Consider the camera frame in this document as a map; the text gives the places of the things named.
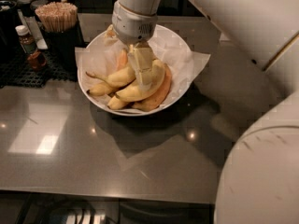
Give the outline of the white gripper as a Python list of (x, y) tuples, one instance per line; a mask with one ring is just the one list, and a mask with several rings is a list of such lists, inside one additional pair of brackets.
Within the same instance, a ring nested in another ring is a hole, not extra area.
[(124, 44), (131, 44), (128, 60), (142, 91), (147, 91), (152, 84), (153, 51), (147, 42), (140, 41), (148, 41), (152, 38), (156, 22), (156, 15), (136, 14), (117, 1), (113, 8), (112, 24), (107, 27), (104, 34), (106, 46), (113, 45), (118, 40)]

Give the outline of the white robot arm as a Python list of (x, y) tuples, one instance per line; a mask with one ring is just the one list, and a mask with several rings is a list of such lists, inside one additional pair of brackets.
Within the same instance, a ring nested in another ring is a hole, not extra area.
[[(222, 97), (240, 119), (253, 119), (221, 171), (213, 224), (299, 224), (299, 0), (188, 0), (245, 52), (231, 65), (216, 56), (204, 91)], [(112, 23), (123, 41), (138, 39), (160, 0), (117, 0)], [(246, 114), (270, 93), (277, 104)]]

